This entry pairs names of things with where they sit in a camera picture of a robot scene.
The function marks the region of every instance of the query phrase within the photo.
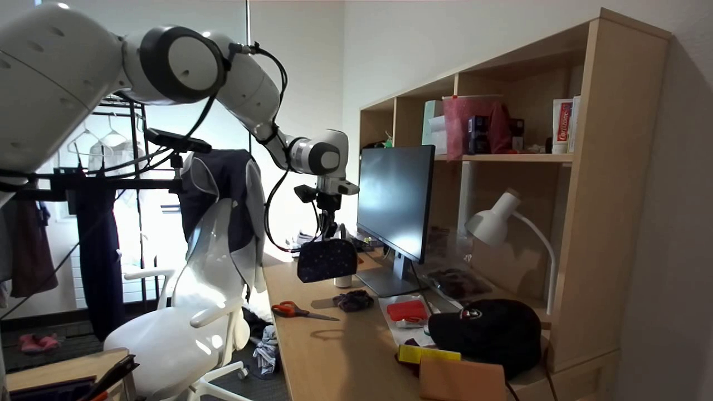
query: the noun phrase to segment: monitor stand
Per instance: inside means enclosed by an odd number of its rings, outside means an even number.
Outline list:
[[[357,278],[377,297],[377,300],[388,300],[388,297],[399,297],[399,294],[410,294],[419,293],[421,286],[404,278],[404,266],[410,266],[407,259],[401,255],[394,257],[392,268],[377,268],[377,269],[362,269],[357,274]]]

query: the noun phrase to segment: robotic arm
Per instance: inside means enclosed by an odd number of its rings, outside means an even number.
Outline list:
[[[64,5],[45,5],[0,27],[0,207],[19,175],[35,173],[113,91],[130,101],[197,102],[215,98],[270,151],[280,170],[314,175],[316,204],[334,214],[344,180],[348,138],[291,138],[274,118],[280,91],[252,54],[217,33],[185,27],[118,39]]]

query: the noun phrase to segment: wall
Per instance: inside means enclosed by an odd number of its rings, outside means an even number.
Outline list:
[[[576,26],[598,7],[657,26],[677,39],[655,129],[613,400],[713,400],[711,3],[350,0],[343,124],[357,135],[360,107]]]
[[[2,3],[0,26],[26,10],[32,10],[35,3],[39,0]],[[123,36],[137,36],[160,26],[185,26],[197,31],[222,31],[238,42],[242,42],[245,39],[242,0],[207,0],[199,5],[191,0],[69,0],[69,5],[96,18],[108,31]],[[324,3],[293,5],[255,0],[252,3],[252,36],[255,42],[260,42],[262,49],[272,52],[289,75],[289,88],[277,115],[277,126],[291,137],[319,137],[329,127],[340,127],[343,5],[324,7]],[[275,78],[275,68],[266,58],[260,58],[260,66]],[[148,107],[148,126],[182,135],[195,121],[199,107],[202,106]],[[118,131],[129,131],[129,127],[119,121],[113,121],[110,126],[115,126]],[[84,127],[96,137],[103,137],[104,131],[108,131],[108,121],[89,118],[71,135],[71,138],[80,137]],[[215,150],[245,150],[252,145],[245,129],[221,106],[214,107],[195,137],[208,140]],[[280,173],[257,145],[254,145],[254,155],[262,170],[262,185],[266,191],[272,189]],[[76,158],[61,148],[60,158],[53,158],[51,163],[46,163],[46,168],[67,163],[76,166]],[[291,191],[295,184],[311,185],[314,180],[289,178],[275,195],[272,207],[272,227],[274,239],[277,239],[280,243],[291,239],[295,230],[314,227],[311,207],[301,205]],[[49,226],[49,239],[53,259],[60,261],[60,257],[76,243],[76,223],[71,217],[67,217],[67,210],[61,205],[53,205],[51,213],[53,219]],[[58,290],[35,294],[26,306],[13,313],[11,320],[55,314],[81,307],[81,293],[77,282],[77,259],[71,259],[71,264],[60,269]]]

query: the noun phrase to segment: white desk lamp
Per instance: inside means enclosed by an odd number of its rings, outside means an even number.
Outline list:
[[[497,204],[489,210],[476,213],[465,227],[470,236],[475,236],[486,246],[498,246],[505,240],[509,217],[525,223],[536,234],[536,239],[544,243],[550,257],[547,300],[545,300],[545,314],[550,316],[551,300],[554,300],[556,259],[554,259],[551,246],[536,230],[536,226],[530,219],[514,213],[516,205],[519,205],[516,195],[508,189],[497,199]]]

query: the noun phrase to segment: computer monitor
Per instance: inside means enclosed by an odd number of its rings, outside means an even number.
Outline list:
[[[377,294],[421,290],[407,268],[423,264],[433,148],[373,148],[360,151],[357,227],[392,249],[392,266],[357,276]]]

